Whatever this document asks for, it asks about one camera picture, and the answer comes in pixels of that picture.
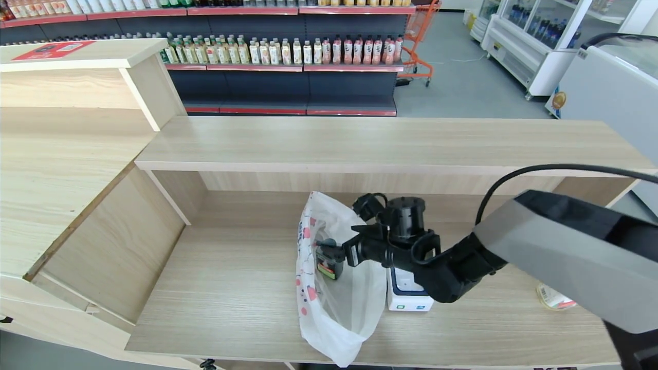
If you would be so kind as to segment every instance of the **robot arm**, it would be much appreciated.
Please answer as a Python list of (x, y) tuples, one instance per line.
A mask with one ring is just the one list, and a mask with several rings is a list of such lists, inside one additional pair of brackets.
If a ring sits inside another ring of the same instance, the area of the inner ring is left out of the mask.
[[(629, 176), (630, 171), (622, 172)], [(632, 172), (636, 175), (658, 182)], [(384, 198), (385, 205), (377, 198)], [(376, 218), (376, 223), (353, 226), (358, 234), (341, 246), (318, 246), (352, 267), (373, 260), (410, 271), (417, 284), (443, 303), (458, 300), (483, 277), (512, 263), (627, 332), (658, 329), (657, 225), (535, 190), (519, 194), (479, 222), (485, 204), (472, 232), (442, 250), (440, 236), (424, 229), (423, 199), (388, 201), (383, 194), (366, 194), (353, 209), (365, 221)]]

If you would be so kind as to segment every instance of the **checkout counter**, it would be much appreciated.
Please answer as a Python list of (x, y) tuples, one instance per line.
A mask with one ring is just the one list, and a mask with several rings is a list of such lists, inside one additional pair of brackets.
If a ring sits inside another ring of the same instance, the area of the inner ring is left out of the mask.
[[(450, 246), (500, 176), (538, 163), (655, 167), (602, 122), (188, 117), (165, 40), (103, 40), (49, 61), (0, 49), (0, 329), (193, 369), (328, 363), (301, 337), (296, 232), (311, 190), (418, 194)], [(500, 187), (612, 205), (635, 181), (547, 171)], [(355, 364), (482, 369), (619, 363), (596, 316), (546, 309), (513, 266), (454, 304), (385, 311)]]

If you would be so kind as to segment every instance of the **white wall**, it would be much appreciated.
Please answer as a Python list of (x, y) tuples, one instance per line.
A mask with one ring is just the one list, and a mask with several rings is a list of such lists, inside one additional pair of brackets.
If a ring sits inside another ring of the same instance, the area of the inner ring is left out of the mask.
[(649, 23), (642, 31), (645, 35), (658, 36), (658, 11), (651, 17)]

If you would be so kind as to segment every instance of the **black cable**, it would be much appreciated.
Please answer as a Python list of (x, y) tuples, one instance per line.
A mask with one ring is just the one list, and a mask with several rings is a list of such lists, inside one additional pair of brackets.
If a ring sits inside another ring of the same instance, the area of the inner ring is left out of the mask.
[(653, 176), (651, 174), (646, 174), (642, 172), (617, 169), (614, 167), (596, 166), (596, 165), (578, 165), (573, 163), (554, 163), (548, 165), (534, 165), (534, 166), (523, 167), (522, 169), (518, 169), (516, 171), (512, 171), (506, 174), (505, 176), (498, 179), (498, 181), (494, 182), (492, 187), (489, 188), (486, 194), (484, 194), (484, 198), (482, 198), (482, 203), (480, 203), (480, 208), (478, 208), (478, 214), (477, 216), (475, 216), (475, 224), (477, 225), (480, 223), (480, 221), (482, 221), (482, 215), (484, 214), (484, 208), (487, 206), (487, 202), (489, 202), (489, 199), (491, 199), (496, 189), (498, 189), (498, 187), (500, 187), (504, 182), (508, 181), (511, 178), (522, 175), (524, 173), (534, 172), (534, 171), (544, 171), (544, 170), (576, 170), (576, 171), (602, 172), (609, 174), (618, 174), (620, 176), (636, 178), (638, 180), (644, 180), (644, 181), (652, 182), (654, 184), (658, 184), (658, 176)]

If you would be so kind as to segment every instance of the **white device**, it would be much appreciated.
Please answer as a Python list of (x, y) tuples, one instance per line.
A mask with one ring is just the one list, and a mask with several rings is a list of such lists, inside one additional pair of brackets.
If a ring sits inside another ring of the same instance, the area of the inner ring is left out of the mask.
[(413, 280), (413, 273), (390, 267), (386, 272), (386, 302), (390, 311), (427, 312), (434, 300)]
[[(546, 109), (559, 119), (601, 120), (658, 164), (658, 38), (594, 38), (578, 51)], [(633, 192), (658, 215), (658, 192), (641, 181)]]

